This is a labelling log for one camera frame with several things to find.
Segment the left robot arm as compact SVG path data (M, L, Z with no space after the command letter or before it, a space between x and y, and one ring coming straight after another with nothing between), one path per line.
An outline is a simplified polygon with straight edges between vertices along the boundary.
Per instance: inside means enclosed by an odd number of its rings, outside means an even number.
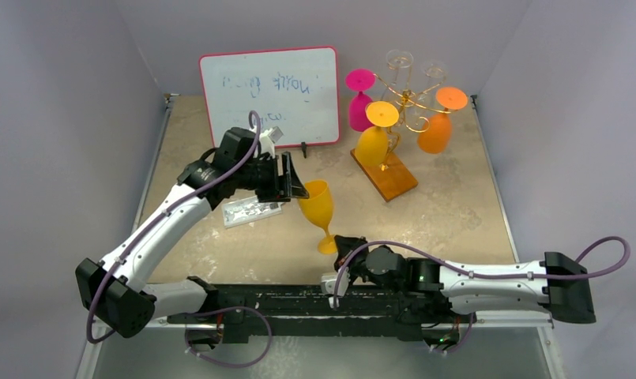
M98 343L94 320L130 338L151 320L188 313L207 323L218 312L215 288L196 276L150 284L149 277L176 243L236 190L251 190L261 203L306 198L290 153L275 153L282 132L274 127L230 128L220 146L189 163L158 209L120 246L98 261L85 258L75 275L88 310L86 335Z

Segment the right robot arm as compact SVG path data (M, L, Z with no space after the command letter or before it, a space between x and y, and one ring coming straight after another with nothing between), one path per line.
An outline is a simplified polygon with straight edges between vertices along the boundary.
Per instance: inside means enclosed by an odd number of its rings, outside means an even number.
M348 285L362 280L416 298L412 310L427 311L436 321L485 310L530 310L570 324L596 322L587 270L562 253L511 265L468 265L404 257L388 245L368 247L364 238L337 235L334 241L335 272L320 282L330 297L343 297Z

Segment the gold wire wine glass rack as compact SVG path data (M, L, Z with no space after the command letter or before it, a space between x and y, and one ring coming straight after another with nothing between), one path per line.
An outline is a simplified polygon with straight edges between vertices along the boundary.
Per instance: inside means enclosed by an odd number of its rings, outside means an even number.
M376 81L384 84L385 81L376 73L374 73ZM401 133L398 131L401 128L406 128L418 136L423 132L425 121L430 118L436 112L444 113L442 108L437 104L435 95L436 92L444 87L441 85L436 88L426 99L418 99L419 94L415 93L409 88L405 88L401 91L393 90L393 100L380 99L378 101L387 101L393 104L399 111L399 121L395 126L392 126L386 130L389 147L388 154L383 164L377 167L368 167L362 165L354 154L354 149L350 151L352 158L362 169L363 173L367 176L369 181L381 195L381 197L389 202L410 190L413 190L418 186L417 179L413 176L411 171L403 164L398 158L395 150L401 142Z

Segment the yellow wine glass front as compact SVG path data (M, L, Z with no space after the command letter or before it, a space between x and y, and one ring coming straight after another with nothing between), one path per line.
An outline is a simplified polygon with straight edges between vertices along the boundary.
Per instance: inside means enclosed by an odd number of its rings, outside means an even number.
M322 229L325 234L318 243L318 252L325 255L334 254L337 252L337 245L335 236L329 231L334 210L329 184L325 180L314 180L307 182L305 188L309 197L299 199L301 212L310 223Z

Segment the red framed whiteboard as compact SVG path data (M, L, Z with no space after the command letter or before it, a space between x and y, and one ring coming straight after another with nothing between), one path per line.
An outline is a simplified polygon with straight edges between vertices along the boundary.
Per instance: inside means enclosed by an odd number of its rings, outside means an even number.
M258 113L263 129L281 130L279 147L340 140L333 47L207 54L198 66L214 145L231 127L247 126L250 111Z

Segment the white plastic packaged item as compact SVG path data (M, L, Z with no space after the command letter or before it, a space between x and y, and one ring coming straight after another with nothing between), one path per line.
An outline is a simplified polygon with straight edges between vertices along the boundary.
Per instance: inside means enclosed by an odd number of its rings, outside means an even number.
M253 223L282 213L279 203L261 203L256 197L228 202L221 209L225 228Z

